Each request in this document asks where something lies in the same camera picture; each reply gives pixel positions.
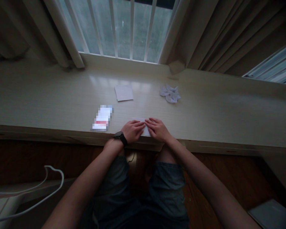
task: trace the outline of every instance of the knee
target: knee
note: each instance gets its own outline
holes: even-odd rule
[[[169,148],[167,144],[164,144],[158,157],[157,161],[177,164],[177,160],[175,159],[174,152]]]

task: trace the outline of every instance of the forearm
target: forearm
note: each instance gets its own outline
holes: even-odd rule
[[[212,205],[225,228],[259,228],[224,184],[178,140],[172,137],[167,145]]]
[[[63,196],[43,228],[76,228],[86,204],[122,148],[123,143],[114,140],[93,160]]]

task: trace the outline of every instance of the sheet of paper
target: sheet of paper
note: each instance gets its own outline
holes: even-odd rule
[[[134,118],[134,120],[145,121],[144,118]],[[145,128],[143,130],[144,130],[144,132],[143,132],[143,134],[141,134],[141,136],[150,136],[150,133],[147,129],[147,126],[145,126]]]
[[[133,99],[133,88],[131,87],[131,85],[115,86],[114,88],[117,94],[118,101]]]

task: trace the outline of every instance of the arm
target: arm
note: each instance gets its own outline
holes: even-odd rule
[[[260,228],[246,213],[224,184],[190,151],[176,140],[163,122],[145,120],[150,135],[167,144],[179,158],[190,178],[213,207],[224,228]]]
[[[121,131],[123,131],[127,142],[131,144],[139,139],[144,127],[144,122],[133,120],[126,123]],[[60,200],[42,229],[76,228],[87,203],[98,190],[111,163],[122,148],[121,140],[114,139],[91,162]]]

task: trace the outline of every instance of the white object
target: white object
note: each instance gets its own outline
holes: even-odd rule
[[[286,208],[271,199],[248,211],[249,215],[265,229],[286,229]]]
[[[107,131],[110,123],[110,119],[112,117],[113,107],[112,105],[101,105],[99,108],[98,114],[94,119],[94,123],[92,124],[92,128],[90,131]]]
[[[176,60],[176,61],[170,63],[168,66],[169,66],[169,70],[171,72],[171,75],[176,75],[185,69],[185,63],[183,63],[180,60]]]
[[[134,120],[138,120],[140,122],[145,122],[144,118],[134,118]],[[147,129],[147,126],[145,126],[143,130],[144,130],[144,132],[141,134],[141,136],[150,136],[150,133]]]
[[[0,198],[0,218],[13,215],[23,201],[23,195]],[[8,229],[12,219],[0,222],[0,229]]]
[[[45,168],[45,170],[46,170],[46,178],[45,178],[45,180],[46,180],[47,177],[48,177],[48,169],[47,169],[47,168],[50,168],[50,169],[52,169],[53,171],[60,172],[60,174],[61,174],[61,184],[60,184],[59,188],[58,188],[57,190],[55,190],[54,192],[52,192],[52,193],[51,193],[50,195],[48,195],[47,197],[45,197],[44,199],[42,199],[41,201],[39,201],[37,204],[35,204],[35,205],[31,206],[30,208],[28,208],[27,210],[24,210],[24,211],[22,211],[22,212],[19,212],[19,213],[17,213],[17,214],[14,214],[14,215],[10,215],[10,216],[7,216],[7,217],[0,218],[0,222],[1,222],[1,221],[4,221],[4,220],[7,220],[7,219],[11,219],[11,218],[15,218],[15,217],[21,216],[21,215],[23,215],[23,214],[29,212],[30,210],[32,210],[33,208],[37,207],[39,204],[41,204],[42,202],[44,202],[45,200],[47,200],[48,198],[50,198],[51,196],[53,196],[56,192],[58,192],[58,191],[60,190],[60,188],[61,188],[61,187],[63,186],[63,184],[64,184],[64,173],[63,173],[61,170],[55,169],[55,168],[53,168],[53,167],[50,166],[50,165],[45,165],[44,168]],[[0,192],[0,194],[23,193],[23,192],[29,191],[29,190],[31,190],[31,189],[32,189],[32,188],[29,188],[29,189],[23,190],[23,191],[21,191],[21,192]]]
[[[178,86],[172,88],[168,84],[166,86],[161,87],[160,95],[165,96],[166,100],[169,103],[176,103],[178,99],[181,99],[180,94],[178,92]]]
[[[130,85],[115,86],[118,101],[132,100],[133,88]]]

